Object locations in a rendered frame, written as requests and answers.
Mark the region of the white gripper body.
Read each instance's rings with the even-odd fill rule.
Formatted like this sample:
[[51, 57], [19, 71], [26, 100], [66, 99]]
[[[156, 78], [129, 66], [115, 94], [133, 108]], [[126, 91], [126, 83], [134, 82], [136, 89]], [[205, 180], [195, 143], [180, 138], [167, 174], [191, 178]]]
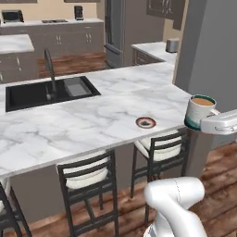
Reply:
[[230, 135], [237, 132], [237, 109], [219, 112], [216, 109], [200, 123], [201, 132], [214, 135]]

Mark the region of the white teal cup of tea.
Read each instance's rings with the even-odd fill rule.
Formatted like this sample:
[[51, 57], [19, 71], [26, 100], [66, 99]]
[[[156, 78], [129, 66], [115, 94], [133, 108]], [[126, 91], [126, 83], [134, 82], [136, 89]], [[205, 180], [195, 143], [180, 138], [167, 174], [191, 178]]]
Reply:
[[215, 114], [216, 100], [207, 95], [195, 94], [188, 102], [184, 124], [200, 131], [201, 120]]

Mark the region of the red rimmed dark saucer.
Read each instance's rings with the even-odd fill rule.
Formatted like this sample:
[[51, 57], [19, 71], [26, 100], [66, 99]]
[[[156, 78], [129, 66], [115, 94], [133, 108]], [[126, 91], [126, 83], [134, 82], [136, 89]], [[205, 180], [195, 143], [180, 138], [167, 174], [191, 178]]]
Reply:
[[149, 117], [140, 117], [137, 118], [135, 121], [136, 125], [142, 129], [151, 129], [154, 128], [156, 125], [156, 122]]

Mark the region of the black stool with white cushion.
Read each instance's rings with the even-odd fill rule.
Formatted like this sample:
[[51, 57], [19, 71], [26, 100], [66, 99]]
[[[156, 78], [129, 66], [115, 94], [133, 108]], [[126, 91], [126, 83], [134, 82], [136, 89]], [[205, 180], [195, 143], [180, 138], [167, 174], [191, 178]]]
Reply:
[[133, 146], [131, 169], [131, 197], [134, 196], [135, 181], [145, 176], [147, 181], [160, 179], [162, 172], [181, 166], [185, 175], [189, 152], [186, 129], [178, 129], [136, 141]]
[[23, 237], [19, 223], [23, 225], [27, 236], [32, 237], [10, 179], [0, 179], [0, 237], [4, 237], [4, 230], [9, 228], [15, 231], [17, 237]]
[[[63, 194], [70, 237], [78, 237], [85, 232], [99, 229], [109, 222], [115, 226], [115, 237], [119, 237], [119, 211], [117, 195], [115, 151], [107, 150], [81, 156], [68, 163], [56, 165]], [[99, 196], [99, 207], [103, 209], [103, 194], [111, 192], [113, 209], [96, 217], [90, 199]], [[73, 223], [71, 207], [83, 202], [89, 219], [82, 224]]]

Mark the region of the grey toaster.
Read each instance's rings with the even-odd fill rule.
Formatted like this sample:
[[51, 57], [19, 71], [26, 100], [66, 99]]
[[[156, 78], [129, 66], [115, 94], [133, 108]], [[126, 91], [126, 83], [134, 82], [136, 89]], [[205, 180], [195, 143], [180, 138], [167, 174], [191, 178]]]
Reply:
[[166, 51], [169, 53], [177, 53], [179, 49], [179, 38], [167, 39]]

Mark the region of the grey corner base cupboards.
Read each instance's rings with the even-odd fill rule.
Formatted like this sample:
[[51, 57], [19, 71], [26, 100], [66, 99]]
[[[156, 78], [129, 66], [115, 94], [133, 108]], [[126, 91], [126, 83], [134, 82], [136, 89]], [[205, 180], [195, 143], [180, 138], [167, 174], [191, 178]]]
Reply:
[[162, 59], [153, 58], [137, 49], [132, 50], [132, 64], [133, 66], [147, 65], [152, 63], [161, 63]]

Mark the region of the grey fridge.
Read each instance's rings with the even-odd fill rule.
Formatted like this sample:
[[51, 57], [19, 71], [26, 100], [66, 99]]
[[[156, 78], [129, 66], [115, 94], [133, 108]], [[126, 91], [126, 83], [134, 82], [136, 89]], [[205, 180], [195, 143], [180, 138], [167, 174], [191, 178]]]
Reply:
[[105, 0], [106, 64], [132, 65], [133, 44], [161, 42], [165, 20], [146, 12], [147, 0]]

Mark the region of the dark grey tap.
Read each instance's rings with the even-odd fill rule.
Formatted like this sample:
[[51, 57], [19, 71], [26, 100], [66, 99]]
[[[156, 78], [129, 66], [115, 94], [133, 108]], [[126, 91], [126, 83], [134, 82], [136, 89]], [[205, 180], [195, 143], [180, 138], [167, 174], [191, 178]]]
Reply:
[[52, 57], [50, 55], [50, 51], [47, 48], [44, 49], [44, 61], [45, 61], [45, 68], [49, 72], [52, 81], [53, 92], [51, 93], [51, 98], [56, 99], [56, 80], [55, 80], [54, 66], [52, 62]]

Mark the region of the black coffee machine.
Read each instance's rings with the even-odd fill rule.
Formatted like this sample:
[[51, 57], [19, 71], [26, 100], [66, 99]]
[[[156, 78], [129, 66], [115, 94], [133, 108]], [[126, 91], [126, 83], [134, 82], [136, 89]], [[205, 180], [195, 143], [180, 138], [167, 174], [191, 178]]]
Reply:
[[82, 6], [74, 7], [74, 17], [76, 20], [83, 20], [83, 8]]

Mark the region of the grey base cupboard run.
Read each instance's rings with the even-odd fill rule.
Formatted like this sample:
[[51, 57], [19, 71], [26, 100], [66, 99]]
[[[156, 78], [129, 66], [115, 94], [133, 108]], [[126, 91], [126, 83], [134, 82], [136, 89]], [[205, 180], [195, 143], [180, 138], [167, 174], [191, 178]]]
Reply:
[[100, 53], [104, 50], [104, 24], [63, 23], [31, 26], [9, 26], [0, 28], [0, 34], [28, 34], [38, 57], [48, 48], [51, 56]]

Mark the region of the black sink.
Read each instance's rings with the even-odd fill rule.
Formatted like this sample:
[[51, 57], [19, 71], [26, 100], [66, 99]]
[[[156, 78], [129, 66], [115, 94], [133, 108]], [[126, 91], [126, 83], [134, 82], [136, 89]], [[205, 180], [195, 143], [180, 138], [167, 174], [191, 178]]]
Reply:
[[85, 76], [6, 87], [6, 112], [100, 95]]

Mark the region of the black hob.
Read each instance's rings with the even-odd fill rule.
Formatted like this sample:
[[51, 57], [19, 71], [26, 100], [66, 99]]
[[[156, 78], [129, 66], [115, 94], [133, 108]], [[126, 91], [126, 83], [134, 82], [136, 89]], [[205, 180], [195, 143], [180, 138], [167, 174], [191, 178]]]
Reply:
[[68, 23], [65, 19], [46, 19], [42, 20], [43, 24], [59, 24], [59, 23]]

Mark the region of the grey island cupboard run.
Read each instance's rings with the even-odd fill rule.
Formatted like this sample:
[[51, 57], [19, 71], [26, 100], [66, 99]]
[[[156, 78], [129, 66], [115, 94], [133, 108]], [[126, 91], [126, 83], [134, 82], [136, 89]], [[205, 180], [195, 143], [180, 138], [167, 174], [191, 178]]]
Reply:
[[37, 61], [33, 52], [0, 55], [0, 83], [37, 78]]

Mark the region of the black toaster oven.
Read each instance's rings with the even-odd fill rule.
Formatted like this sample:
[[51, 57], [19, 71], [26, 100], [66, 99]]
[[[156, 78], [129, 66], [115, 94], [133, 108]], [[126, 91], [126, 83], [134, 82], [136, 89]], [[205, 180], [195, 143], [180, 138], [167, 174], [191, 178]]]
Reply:
[[3, 22], [23, 22], [23, 14], [21, 10], [3, 10], [2, 11]]

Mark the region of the grey wall cupboards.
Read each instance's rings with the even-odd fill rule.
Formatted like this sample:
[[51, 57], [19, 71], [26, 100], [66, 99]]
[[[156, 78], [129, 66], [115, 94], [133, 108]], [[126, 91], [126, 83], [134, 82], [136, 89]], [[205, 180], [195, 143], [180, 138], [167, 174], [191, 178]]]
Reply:
[[181, 29], [185, 0], [147, 0], [146, 12], [150, 16], [171, 19], [175, 30]]

